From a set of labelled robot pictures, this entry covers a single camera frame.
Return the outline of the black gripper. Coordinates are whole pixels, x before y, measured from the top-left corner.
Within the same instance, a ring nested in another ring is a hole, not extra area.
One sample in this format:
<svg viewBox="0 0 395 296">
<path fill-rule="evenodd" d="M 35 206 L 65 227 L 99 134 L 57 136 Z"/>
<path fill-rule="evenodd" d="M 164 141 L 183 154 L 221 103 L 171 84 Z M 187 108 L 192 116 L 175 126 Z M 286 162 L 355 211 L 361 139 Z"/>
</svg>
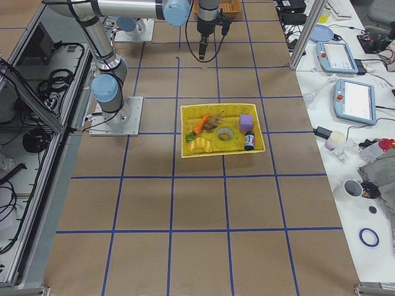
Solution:
<svg viewBox="0 0 395 296">
<path fill-rule="evenodd" d="M 199 60 L 204 60 L 204 46 L 207 46 L 209 37 L 201 35 L 199 42 Z"/>
</svg>

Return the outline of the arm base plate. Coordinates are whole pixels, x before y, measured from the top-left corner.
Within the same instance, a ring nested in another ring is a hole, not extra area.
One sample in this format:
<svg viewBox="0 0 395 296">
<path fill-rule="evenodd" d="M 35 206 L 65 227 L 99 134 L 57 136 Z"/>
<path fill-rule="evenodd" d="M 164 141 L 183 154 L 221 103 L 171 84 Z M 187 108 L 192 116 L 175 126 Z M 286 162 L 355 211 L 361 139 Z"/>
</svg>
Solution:
<svg viewBox="0 0 395 296">
<path fill-rule="evenodd" d="M 115 118 L 105 123 L 111 116 L 104 113 L 93 118 L 93 127 L 89 129 L 92 136 L 137 136 L 141 122 L 144 97 L 126 97 L 123 108 Z"/>
<path fill-rule="evenodd" d="M 154 20 L 149 18 L 118 17 L 113 40 L 116 43 L 151 42 L 154 31 Z"/>
</svg>

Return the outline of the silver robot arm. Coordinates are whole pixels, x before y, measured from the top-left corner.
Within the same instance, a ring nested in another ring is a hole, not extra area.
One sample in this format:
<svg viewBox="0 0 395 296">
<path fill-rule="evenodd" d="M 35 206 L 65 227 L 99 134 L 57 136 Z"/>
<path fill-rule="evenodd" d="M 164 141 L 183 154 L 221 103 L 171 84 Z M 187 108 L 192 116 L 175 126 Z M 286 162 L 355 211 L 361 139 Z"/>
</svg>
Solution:
<svg viewBox="0 0 395 296">
<path fill-rule="evenodd" d="M 45 1 L 54 12 L 73 17 L 96 60 L 99 73 L 91 93 L 101 109 L 100 122 L 87 128 L 95 136 L 137 135 L 142 97 L 124 97 L 127 63 L 115 51 L 102 17 L 165 20 L 173 27 L 186 26 L 192 1 Z"/>
<path fill-rule="evenodd" d="M 140 18 L 117 17 L 116 24 L 119 29 L 128 35 L 141 35 L 146 31 L 145 23 Z"/>
</svg>

